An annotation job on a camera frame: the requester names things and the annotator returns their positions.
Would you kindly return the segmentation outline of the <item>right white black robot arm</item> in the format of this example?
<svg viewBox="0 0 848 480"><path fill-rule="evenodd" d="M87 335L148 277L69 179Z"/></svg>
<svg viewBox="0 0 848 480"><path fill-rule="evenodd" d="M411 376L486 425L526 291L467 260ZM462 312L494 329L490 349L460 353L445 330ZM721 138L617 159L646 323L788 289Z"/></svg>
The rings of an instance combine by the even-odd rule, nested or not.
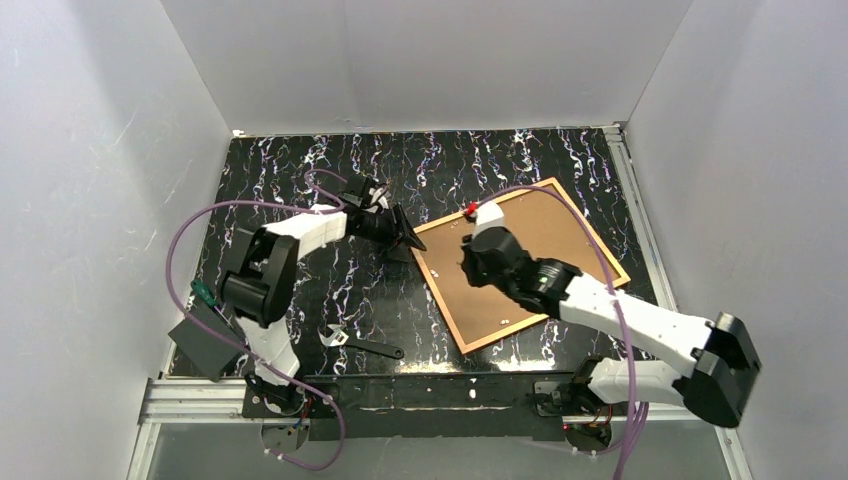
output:
<svg viewBox="0 0 848 480"><path fill-rule="evenodd" d="M714 320L667 310L617 291L579 268L534 259L506 228L462 239L462 270L473 287L493 286L522 309L629 339L650 359L586 359L570 395L584 406L634 399L686 408L715 426L736 428L762 362L742 319Z"/></svg>

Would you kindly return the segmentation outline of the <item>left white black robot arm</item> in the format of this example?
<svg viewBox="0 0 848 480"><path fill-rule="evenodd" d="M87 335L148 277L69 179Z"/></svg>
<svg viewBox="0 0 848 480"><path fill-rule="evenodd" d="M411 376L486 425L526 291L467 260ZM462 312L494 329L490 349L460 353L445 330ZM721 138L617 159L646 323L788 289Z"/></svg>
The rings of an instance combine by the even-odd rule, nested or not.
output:
<svg viewBox="0 0 848 480"><path fill-rule="evenodd" d="M264 384L287 388L300 367L284 317L291 305L298 263L306 255L359 237L378 244L391 260L409 262L425 250L404 209L386 198L386 186L368 176L343 180L327 204L298 209L288 219L237 229L224 256L219 295L231 307L256 355Z"/></svg>

